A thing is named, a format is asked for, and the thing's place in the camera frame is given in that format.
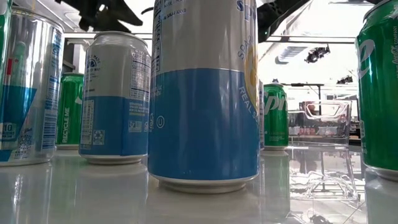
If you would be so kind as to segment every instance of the barcode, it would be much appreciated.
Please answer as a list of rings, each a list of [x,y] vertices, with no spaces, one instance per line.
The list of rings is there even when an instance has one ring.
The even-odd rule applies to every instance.
[[[57,132],[57,115],[44,115],[43,143],[42,149],[53,149],[55,147],[55,133]]]
[[[93,139],[94,100],[86,100],[83,103],[83,119],[81,126],[80,143],[91,145]]]

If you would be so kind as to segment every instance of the clear acrylic bin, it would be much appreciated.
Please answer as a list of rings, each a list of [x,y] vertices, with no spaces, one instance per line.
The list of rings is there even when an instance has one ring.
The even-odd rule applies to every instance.
[[[304,101],[289,111],[289,147],[295,149],[346,149],[351,121],[351,101]]]

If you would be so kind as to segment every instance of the sprite can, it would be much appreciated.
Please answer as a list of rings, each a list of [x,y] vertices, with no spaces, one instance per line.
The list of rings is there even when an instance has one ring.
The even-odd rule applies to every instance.
[[[80,142],[82,97],[83,74],[64,73],[61,78],[58,110],[58,149],[78,149]]]
[[[356,39],[364,163],[398,180],[398,1],[382,1],[365,14]]]
[[[6,55],[11,21],[12,0],[0,0],[0,105],[2,100],[2,84],[6,71]]]
[[[286,93],[278,83],[264,85],[264,149],[283,150],[289,141]]]

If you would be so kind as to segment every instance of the can lid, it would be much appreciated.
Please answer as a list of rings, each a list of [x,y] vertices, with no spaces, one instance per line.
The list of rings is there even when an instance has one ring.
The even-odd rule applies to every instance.
[[[148,47],[148,44],[147,44],[144,40],[142,40],[141,38],[135,36],[134,34],[130,34],[130,33],[127,33],[127,32],[121,32],[121,31],[103,31],[103,32],[97,33],[97,34],[95,35],[94,39],[96,39],[97,37],[102,36],[102,35],[125,35],[125,36],[127,36],[127,37],[132,37],[132,38],[134,38],[134,39],[140,40],[142,43],[145,44],[146,47]]]
[[[77,73],[77,72],[64,72],[62,75],[84,76],[85,74]]]
[[[33,11],[33,10],[30,10],[30,9],[27,9],[27,8],[24,8],[24,7],[19,7],[19,6],[12,6],[11,9],[12,9],[12,13],[13,13],[13,14],[16,14],[15,11],[24,11],[24,12],[27,12],[27,14],[23,14],[23,16],[32,16],[32,17],[44,19],[44,20],[46,20],[46,21],[48,21],[48,22],[53,23],[53,24],[56,25],[56,26],[59,26],[59,28],[61,28],[61,31],[62,31],[62,32],[65,32],[65,29],[63,28],[63,26],[62,26],[61,24],[59,24],[59,23],[56,22],[55,20],[49,18],[48,16],[41,15],[41,14],[39,14],[39,13]]]
[[[280,83],[268,83],[268,84],[264,84],[264,86],[281,86],[281,87],[283,87],[283,85]]]
[[[363,20],[365,20],[369,15],[370,15],[370,13],[372,13],[373,11],[375,11],[378,7],[380,7],[380,6],[382,6],[382,5],[384,5],[385,3],[387,3],[387,2],[390,2],[391,0],[383,0],[383,1],[381,1],[381,2],[379,2],[379,3],[377,3],[375,6],[373,6],[367,13],[365,13],[365,16],[363,17]]]

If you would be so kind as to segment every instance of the blue and white can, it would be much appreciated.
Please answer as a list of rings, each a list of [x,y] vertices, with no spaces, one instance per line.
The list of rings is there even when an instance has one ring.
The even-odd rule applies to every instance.
[[[12,8],[0,110],[0,166],[48,162],[55,151],[63,28]]]
[[[156,0],[149,172],[196,193],[238,190],[259,165],[256,1]]]
[[[88,162],[127,164],[147,154],[150,62],[135,35],[95,36],[86,53],[79,148]]]

